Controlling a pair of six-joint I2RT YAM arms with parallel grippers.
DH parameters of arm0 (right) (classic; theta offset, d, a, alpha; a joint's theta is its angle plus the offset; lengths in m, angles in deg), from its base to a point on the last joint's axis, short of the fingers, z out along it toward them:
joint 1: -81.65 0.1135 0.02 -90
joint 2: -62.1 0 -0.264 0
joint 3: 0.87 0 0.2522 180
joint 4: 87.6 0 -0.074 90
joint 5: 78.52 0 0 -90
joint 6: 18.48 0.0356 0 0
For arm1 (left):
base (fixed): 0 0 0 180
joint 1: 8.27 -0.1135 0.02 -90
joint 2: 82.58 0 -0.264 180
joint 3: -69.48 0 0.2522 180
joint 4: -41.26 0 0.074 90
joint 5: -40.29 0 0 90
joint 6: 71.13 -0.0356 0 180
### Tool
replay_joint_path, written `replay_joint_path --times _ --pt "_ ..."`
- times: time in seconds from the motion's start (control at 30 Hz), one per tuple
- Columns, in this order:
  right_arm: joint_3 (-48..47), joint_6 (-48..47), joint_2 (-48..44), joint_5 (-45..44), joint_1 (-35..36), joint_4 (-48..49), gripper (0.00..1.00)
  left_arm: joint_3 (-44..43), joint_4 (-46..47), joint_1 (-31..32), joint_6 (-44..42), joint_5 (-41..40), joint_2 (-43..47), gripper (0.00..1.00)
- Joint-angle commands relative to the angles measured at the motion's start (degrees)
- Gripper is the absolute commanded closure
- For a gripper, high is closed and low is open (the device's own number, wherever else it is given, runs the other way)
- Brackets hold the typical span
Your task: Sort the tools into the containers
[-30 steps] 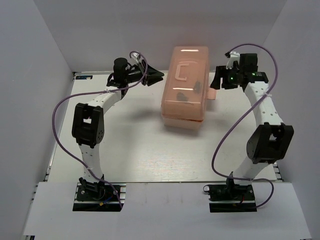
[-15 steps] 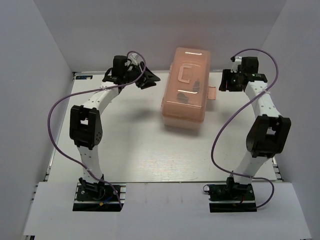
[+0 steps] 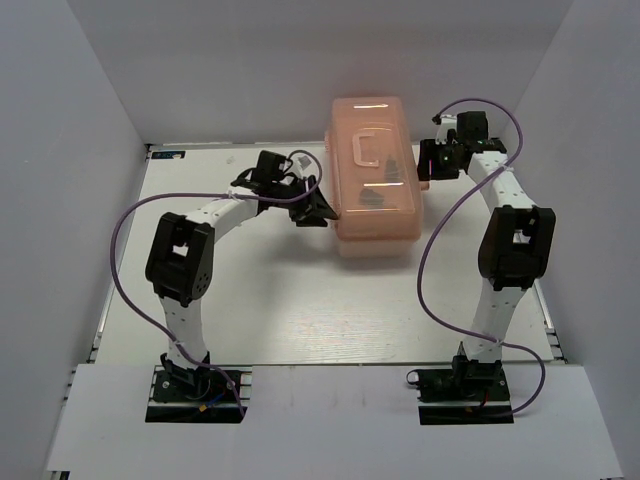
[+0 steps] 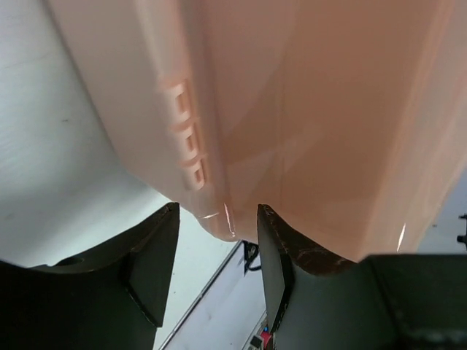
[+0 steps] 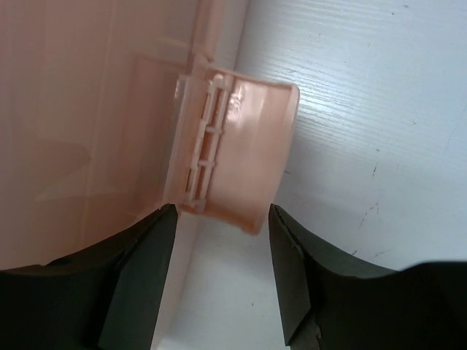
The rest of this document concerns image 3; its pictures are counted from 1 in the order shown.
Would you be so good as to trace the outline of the pink plastic toolbox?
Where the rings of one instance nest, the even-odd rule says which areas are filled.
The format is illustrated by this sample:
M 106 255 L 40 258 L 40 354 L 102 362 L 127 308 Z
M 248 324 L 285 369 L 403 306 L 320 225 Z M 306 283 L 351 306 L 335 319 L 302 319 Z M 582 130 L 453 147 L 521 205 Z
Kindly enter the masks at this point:
M 385 258 L 406 254 L 422 234 L 423 200 L 408 124 L 397 97 L 338 98 L 325 135 L 331 179 L 331 206 L 339 254 Z M 392 156 L 400 183 L 384 180 Z M 381 208 L 359 202 L 363 188 L 384 196 Z

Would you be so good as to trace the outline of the stubby green screwdriver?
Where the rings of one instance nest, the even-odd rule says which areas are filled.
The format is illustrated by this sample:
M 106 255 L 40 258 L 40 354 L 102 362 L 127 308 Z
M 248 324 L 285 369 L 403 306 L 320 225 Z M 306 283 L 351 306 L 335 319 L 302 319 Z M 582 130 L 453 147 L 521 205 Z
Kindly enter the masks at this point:
M 401 169 L 392 156 L 389 156 L 385 162 L 384 180 L 387 183 L 400 183 L 402 180 Z

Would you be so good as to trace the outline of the green orange handled screwdriver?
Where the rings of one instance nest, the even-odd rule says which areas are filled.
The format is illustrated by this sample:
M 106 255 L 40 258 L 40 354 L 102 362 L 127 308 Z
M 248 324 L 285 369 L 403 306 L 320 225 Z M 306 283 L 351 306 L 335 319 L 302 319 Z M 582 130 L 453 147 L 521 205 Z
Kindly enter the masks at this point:
M 384 196 L 372 189 L 363 188 L 359 194 L 359 202 L 366 208 L 381 208 L 384 206 Z

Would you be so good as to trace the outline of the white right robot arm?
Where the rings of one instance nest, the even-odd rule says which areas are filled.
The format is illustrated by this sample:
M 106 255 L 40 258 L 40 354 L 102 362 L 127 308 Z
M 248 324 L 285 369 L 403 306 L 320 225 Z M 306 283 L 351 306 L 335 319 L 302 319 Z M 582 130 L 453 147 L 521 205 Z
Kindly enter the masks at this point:
M 485 112 L 438 114 L 433 122 L 436 137 L 420 142 L 419 179 L 453 180 L 464 172 L 490 212 L 478 251 L 480 300 L 459 355 L 494 365 L 502 359 L 518 303 L 546 272 L 556 215 L 525 193 L 508 164 L 506 148 L 489 136 Z

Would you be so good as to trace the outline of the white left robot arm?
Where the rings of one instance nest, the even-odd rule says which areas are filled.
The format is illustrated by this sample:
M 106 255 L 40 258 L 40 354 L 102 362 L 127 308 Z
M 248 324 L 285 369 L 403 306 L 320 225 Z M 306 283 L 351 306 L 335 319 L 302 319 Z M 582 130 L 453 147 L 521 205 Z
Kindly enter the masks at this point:
M 187 214 L 167 212 L 158 222 L 145 277 L 152 284 L 171 333 L 161 364 L 178 372 L 177 387 L 199 399 L 211 387 L 201 299 L 213 280 L 215 244 L 233 229 L 271 208 L 288 212 L 297 227 L 326 228 L 338 218 L 320 190 L 322 172 L 308 174 L 320 164 L 311 152 L 297 149 L 285 156 L 259 153 L 255 166 L 242 171 L 230 189 Z

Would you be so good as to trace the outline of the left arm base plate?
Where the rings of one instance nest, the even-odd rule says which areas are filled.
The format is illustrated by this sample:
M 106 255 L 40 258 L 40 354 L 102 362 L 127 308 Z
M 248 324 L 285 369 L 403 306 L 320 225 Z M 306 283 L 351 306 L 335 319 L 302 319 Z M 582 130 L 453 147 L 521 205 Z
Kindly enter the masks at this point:
M 250 367 L 220 372 L 174 366 L 165 354 L 154 369 L 146 408 L 147 423 L 239 424 L 249 407 Z

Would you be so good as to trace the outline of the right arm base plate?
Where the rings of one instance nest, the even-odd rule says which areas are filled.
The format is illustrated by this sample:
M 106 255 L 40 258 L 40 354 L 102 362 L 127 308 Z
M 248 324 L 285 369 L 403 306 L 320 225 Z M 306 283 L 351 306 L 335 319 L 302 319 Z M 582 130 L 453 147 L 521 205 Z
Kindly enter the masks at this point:
M 413 369 L 405 380 L 418 392 L 422 426 L 514 422 L 510 391 L 500 361 L 480 363 L 456 355 L 447 367 Z

